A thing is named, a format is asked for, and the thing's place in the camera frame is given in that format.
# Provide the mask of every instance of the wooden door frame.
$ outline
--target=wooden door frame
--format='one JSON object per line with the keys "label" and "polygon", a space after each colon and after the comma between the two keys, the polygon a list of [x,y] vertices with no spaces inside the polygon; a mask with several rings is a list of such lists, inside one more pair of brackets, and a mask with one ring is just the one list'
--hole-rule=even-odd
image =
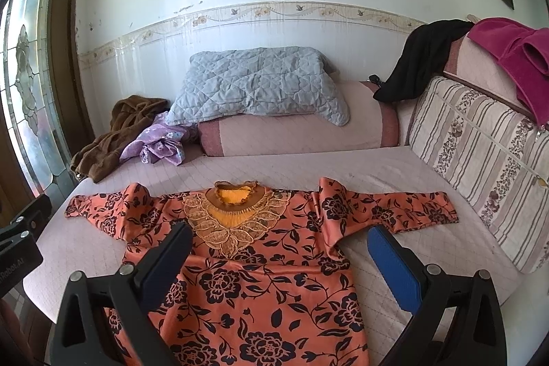
{"label": "wooden door frame", "polygon": [[76,0],[49,0],[48,58],[59,123],[74,155],[94,140],[76,51]]}

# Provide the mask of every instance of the purple floral cloth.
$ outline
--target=purple floral cloth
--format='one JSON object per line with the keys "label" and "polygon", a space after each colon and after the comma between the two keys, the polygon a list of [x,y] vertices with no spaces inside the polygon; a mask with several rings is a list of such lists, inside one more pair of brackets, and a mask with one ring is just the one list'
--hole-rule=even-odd
{"label": "purple floral cloth", "polygon": [[185,160],[182,143],[192,142],[198,136],[197,126],[168,126],[168,112],[158,114],[151,126],[145,129],[122,152],[120,163],[139,156],[143,163],[156,163],[165,158],[175,166]]}

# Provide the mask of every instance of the zipper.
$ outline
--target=zipper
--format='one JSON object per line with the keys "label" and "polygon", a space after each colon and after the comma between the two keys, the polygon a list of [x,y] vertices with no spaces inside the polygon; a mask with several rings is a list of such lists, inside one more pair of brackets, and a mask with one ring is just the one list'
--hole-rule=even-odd
{"label": "zipper", "polygon": [[[491,135],[488,135],[485,133],[484,130],[482,130],[476,123],[473,123],[471,120],[469,120],[465,115],[463,115],[462,112],[458,111],[457,108],[455,108],[454,105],[450,104],[445,98],[443,98],[439,93],[435,93],[438,98],[440,98],[446,106],[448,106],[452,111],[454,111],[456,114],[458,114],[461,118],[463,118],[464,121],[466,121],[469,125],[471,125],[473,128],[475,128],[477,131],[481,132],[486,138],[488,138],[494,145],[496,145],[499,149],[501,149],[503,152],[507,154],[510,158],[515,160],[523,169],[526,169],[530,174],[532,174],[537,179],[537,184],[541,186],[542,188],[549,188],[549,182],[547,179],[543,178],[540,174],[538,174],[536,171],[534,171],[531,167],[529,167],[527,164],[525,164],[522,160],[520,160],[517,156],[509,152],[509,149],[507,149],[505,146],[503,146],[499,141],[496,141]],[[537,132],[536,140],[540,137],[540,135],[546,130],[545,127],[544,130],[539,130]]]}

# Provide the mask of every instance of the striped cushion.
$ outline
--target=striped cushion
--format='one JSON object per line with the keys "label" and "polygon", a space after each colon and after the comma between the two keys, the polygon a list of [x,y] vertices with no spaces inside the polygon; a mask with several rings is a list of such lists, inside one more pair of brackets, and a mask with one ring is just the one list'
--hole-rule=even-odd
{"label": "striped cushion", "polygon": [[549,259],[549,135],[463,84],[436,76],[418,103],[410,145],[473,207],[523,273]]}

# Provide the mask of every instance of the stained glass door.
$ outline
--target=stained glass door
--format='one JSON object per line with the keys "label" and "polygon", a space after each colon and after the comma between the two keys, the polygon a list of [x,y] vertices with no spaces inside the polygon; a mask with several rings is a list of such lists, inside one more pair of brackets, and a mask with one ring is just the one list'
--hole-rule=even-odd
{"label": "stained glass door", "polygon": [[0,22],[0,96],[17,160],[35,196],[54,210],[75,188],[48,64],[48,0],[9,0]]}

